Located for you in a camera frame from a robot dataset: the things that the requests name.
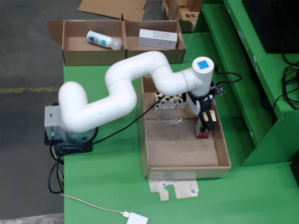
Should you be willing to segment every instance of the white product box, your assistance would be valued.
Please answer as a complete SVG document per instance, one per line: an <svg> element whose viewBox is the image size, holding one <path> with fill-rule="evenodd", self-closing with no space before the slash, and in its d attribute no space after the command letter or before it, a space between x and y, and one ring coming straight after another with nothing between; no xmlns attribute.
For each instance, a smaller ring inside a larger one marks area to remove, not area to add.
<svg viewBox="0 0 299 224"><path fill-rule="evenodd" d="M178 42L178 34L148 29L139 30L139 45L175 49Z"/></svg>

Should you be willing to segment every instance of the green table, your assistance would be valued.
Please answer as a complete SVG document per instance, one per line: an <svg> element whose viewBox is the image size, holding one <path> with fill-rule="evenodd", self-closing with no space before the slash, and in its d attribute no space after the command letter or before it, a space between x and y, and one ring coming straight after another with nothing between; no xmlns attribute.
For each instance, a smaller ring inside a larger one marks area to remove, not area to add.
<svg viewBox="0 0 299 224"><path fill-rule="evenodd" d="M221 62L209 33L185 34L186 54L183 64L174 64L174 71L191 66L193 59L207 56ZM109 66L65 66L64 81L79 82L89 102L108 95L104 82ZM225 79L214 75L214 80ZM134 81L140 88L140 80ZM176 199L174 188L166 187L169 201L161 202L159 194L150 192L149 182L142 175L139 153L138 125L95 145L88 154L65 157L65 194L98 206L120 211L133 211L149 217L151 224L280 224L299 220L299 190L288 163L240 167L246 149L253 147L242 113L233 91L216 99L233 168L219 179L198 180L199 196ZM99 127L96 140L130 123L137 117L129 115ZM64 199L64 223L125 224L126 218L111 212Z"/></svg>

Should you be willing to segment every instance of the cardboard flap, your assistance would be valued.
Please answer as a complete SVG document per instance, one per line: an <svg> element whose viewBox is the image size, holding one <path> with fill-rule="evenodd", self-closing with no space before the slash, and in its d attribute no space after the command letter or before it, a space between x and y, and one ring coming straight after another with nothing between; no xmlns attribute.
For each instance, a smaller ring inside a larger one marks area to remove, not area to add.
<svg viewBox="0 0 299 224"><path fill-rule="evenodd" d="M181 31L182 31L182 34L185 34L185 33L192 33L192 22L190 21L184 21L184 20L179 20L179 26L181 27Z"/></svg>
<svg viewBox="0 0 299 224"><path fill-rule="evenodd" d="M146 4L146 0L98 0L101 2L106 2L110 4L116 4L116 5L123 5L127 8L134 8L142 10L144 9L144 6Z"/></svg>
<svg viewBox="0 0 299 224"><path fill-rule="evenodd" d="M52 40L62 45L62 34L64 21L63 20L50 20L48 21L48 32Z"/></svg>
<svg viewBox="0 0 299 224"><path fill-rule="evenodd" d="M144 15L144 10L99 0L82 0L78 11L106 15L114 18L121 18L121 15L123 15L123 19L129 21L141 21Z"/></svg>

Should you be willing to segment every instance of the paper sheet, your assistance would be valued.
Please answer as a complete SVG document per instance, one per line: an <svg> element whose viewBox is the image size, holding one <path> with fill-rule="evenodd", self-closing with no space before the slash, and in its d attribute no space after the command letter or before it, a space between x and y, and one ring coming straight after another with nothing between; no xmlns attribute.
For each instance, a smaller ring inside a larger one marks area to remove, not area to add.
<svg viewBox="0 0 299 224"><path fill-rule="evenodd" d="M169 199L169 193L164 188L173 185L177 198L196 197L199 188L196 179L151 179L149 178L149 188L151 193L159 193L161 201Z"/></svg>

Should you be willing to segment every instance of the yellow floor line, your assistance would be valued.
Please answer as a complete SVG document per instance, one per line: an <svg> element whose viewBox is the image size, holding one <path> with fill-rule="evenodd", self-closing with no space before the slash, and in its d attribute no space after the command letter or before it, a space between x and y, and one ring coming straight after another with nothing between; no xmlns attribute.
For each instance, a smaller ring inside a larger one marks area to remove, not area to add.
<svg viewBox="0 0 299 224"><path fill-rule="evenodd" d="M0 88L0 94L22 93L22 92L58 92L59 87L40 87L40 88Z"/></svg>

